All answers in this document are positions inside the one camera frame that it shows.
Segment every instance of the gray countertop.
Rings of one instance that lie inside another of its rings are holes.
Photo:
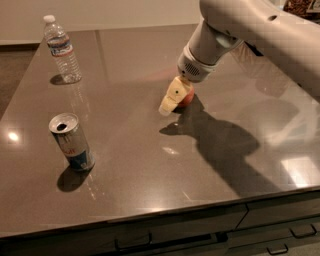
[[[158,113],[194,28],[70,33],[83,73],[72,85],[41,43],[0,122],[1,237],[319,187],[318,103],[245,45],[190,106]],[[48,130],[63,112],[80,118],[89,173],[68,169]]]

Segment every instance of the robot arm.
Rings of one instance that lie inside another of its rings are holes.
[[[317,99],[320,26],[279,10],[269,0],[200,0],[203,20],[178,60],[180,74],[203,81],[242,40],[256,47]]]

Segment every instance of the soda can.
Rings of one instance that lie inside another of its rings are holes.
[[[49,129],[71,169],[75,171],[92,169],[95,162],[75,114],[63,113],[55,116],[49,123]]]

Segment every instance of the plastic water bottle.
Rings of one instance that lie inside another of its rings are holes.
[[[75,83],[79,81],[82,75],[68,34],[56,22],[53,15],[44,16],[43,19],[46,22],[44,38],[64,82]]]

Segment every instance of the cabinet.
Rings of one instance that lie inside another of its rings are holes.
[[[290,248],[320,242],[320,217],[228,233],[226,256],[286,254]]]
[[[238,229],[258,227],[273,223],[312,217],[320,214],[320,192],[308,192],[251,202],[248,214]]]
[[[0,255],[151,255],[204,245],[222,252],[226,232],[246,213],[245,205],[234,205],[21,235],[1,239]]]

